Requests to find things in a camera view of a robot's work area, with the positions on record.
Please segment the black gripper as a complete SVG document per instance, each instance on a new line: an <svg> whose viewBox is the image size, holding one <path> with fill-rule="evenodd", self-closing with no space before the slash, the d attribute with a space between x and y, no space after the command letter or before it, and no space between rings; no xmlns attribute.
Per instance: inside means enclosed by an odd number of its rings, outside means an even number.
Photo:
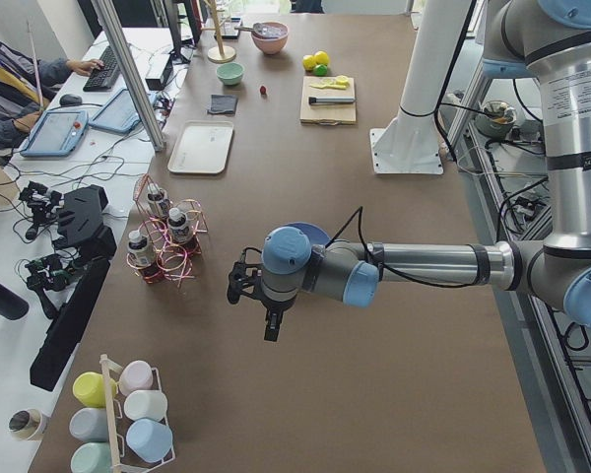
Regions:
<svg viewBox="0 0 591 473"><path fill-rule="evenodd" d="M296 300L296 290L280 293L272 291L266 292L262 289L260 293L260 301L266 308L264 340L277 342L281 326L281 313L290 309L294 305Z"/></svg>

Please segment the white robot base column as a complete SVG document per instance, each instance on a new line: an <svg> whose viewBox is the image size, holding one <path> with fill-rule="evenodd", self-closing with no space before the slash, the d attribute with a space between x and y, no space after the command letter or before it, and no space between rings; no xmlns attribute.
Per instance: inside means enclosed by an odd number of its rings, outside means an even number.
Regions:
<svg viewBox="0 0 591 473"><path fill-rule="evenodd" d="M472 0L426 2L398 113L370 130L376 173L443 173L437 111L475 9Z"/></svg>

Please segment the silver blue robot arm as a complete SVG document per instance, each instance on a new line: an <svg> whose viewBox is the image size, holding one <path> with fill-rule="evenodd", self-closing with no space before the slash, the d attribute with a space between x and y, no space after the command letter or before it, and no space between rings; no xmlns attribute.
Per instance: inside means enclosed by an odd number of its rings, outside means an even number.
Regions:
<svg viewBox="0 0 591 473"><path fill-rule="evenodd" d="M267 340L301 291L366 306L380 282L397 279L527 293L591 328L591 1L492 1L482 65L491 78L539 82L552 231L492 246L319 245L295 227L277 228L254 289Z"/></svg>

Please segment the person hand on keyboard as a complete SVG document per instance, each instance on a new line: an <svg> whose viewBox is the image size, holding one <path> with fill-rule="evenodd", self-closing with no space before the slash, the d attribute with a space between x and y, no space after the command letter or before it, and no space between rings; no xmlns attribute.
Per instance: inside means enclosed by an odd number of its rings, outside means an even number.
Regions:
<svg viewBox="0 0 591 473"><path fill-rule="evenodd" d="M104 62L99 59L89 59L89 60L69 59L66 61L66 66L73 73L75 73L79 76L88 77L92 74L93 71L102 70L104 68Z"/></svg>

